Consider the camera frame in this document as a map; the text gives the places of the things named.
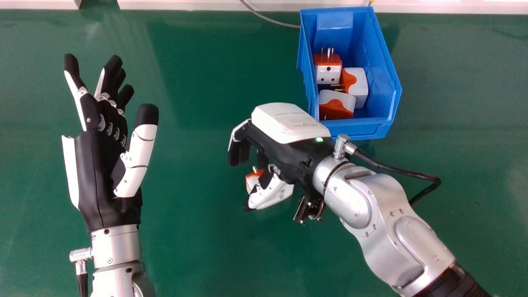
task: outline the green table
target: green table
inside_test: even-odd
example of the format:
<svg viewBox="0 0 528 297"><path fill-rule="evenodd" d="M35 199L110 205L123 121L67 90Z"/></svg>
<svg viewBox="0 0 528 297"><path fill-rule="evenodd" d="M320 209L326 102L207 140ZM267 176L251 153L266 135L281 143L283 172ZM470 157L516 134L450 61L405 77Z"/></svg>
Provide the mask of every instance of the green table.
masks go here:
<svg viewBox="0 0 528 297"><path fill-rule="evenodd" d="M403 95L387 138L360 144L441 176L417 213L490 293L526 296L528 17L379 20ZM80 130L67 52L91 88L123 58L130 121L141 102L160 108L141 232L158 296L395 296L330 211L307 226L291 220L298 196L242 211L250 165L227 166L228 137L258 104L306 108L297 43L298 31L250 13L1 11L0 296L77 295L68 252L90 240L62 159L60 136ZM409 195L425 185L397 178Z"/></svg>

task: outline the robotic arm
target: robotic arm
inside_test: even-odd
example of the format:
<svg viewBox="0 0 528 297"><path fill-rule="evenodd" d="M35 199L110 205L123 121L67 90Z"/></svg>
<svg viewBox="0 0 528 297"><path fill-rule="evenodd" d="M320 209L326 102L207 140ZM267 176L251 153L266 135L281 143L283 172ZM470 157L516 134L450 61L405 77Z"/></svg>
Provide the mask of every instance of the robotic arm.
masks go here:
<svg viewBox="0 0 528 297"><path fill-rule="evenodd" d="M304 196L294 221L320 220L328 206L359 241L372 272L403 297L489 296L456 262L411 204L440 185L426 174L378 163L293 104L257 106L235 127L228 147L230 166L244 163L257 148L258 168L246 176L246 211L274 205L300 184ZM356 157L378 169L433 181L411 199L396 179L351 163Z"/></svg>
<svg viewBox="0 0 528 297"><path fill-rule="evenodd" d="M134 94L121 58L103 68L94 95L88 93L72 54L64 57L64 76L73 94L82 132L62 136L64 163L73 205L91 234L91 247L70 252L81 297L88 296L86 261L93 259L92 297L149 297L139 243L143 205L139 187L148 168L158 125L158 108L142 104L127 144L125 106Z"/></svg>

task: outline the bolt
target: bolt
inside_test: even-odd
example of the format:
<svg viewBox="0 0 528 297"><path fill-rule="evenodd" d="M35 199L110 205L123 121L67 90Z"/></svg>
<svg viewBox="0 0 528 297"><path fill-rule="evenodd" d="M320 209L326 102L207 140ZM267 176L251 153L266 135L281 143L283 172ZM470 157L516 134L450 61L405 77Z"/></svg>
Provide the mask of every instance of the bolt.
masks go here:
<svg viewBox="0 0 528 297"><path fill-rule="evenodd" d="M346 134L339 134L335 141L334 153L332 157L335 159L342 159L345 157L345 144L350 141L350 137Z"/></svg>

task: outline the gray cable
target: gray cable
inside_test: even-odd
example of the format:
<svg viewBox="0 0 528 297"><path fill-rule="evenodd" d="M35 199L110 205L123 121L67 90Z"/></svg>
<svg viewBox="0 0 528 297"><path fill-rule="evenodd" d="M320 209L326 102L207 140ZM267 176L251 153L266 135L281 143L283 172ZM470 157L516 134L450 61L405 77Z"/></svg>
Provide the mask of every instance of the gray cable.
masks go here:
<svg viewBox="0 0 528 297"><path fill-rule="evenodd" d="M262 18L268 22L271 22L273 24L277 24L277 25L281 25L281 26L285 26L285 27L290 27L290 28L296 28L296 29L300 29L300 26L299 25L293 25L293 24L288 24L288 23L284 23L284 22L281 22L281 21L277 21L277 20L274 20L272 18L269 18L265 15L262 15L260 13L258 13L256 10L253 9L253 7L249 6L249 4L245 1L245 0L239 0L240 3L242 3L249 11L251 11L254 15L258 16L259 18Z"/></svg>

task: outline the blue bin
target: blue bin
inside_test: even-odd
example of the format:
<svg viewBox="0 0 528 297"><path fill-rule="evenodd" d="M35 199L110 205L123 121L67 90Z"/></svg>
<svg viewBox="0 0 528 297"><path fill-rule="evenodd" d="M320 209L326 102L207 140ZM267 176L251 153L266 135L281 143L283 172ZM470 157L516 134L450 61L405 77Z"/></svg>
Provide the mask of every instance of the blue bin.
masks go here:
<svg viewBox="0 0 528 297"><path fill-rule="evenodd" d="M369 83L365 107L352 119L323 120L335 138L384 138L401 96L401 85L372 7L340 7L300 11L297 69L303 72L308 112L319 120L319 92L315 81L314 49L334 48L343 67L363 67Z"/></svg>

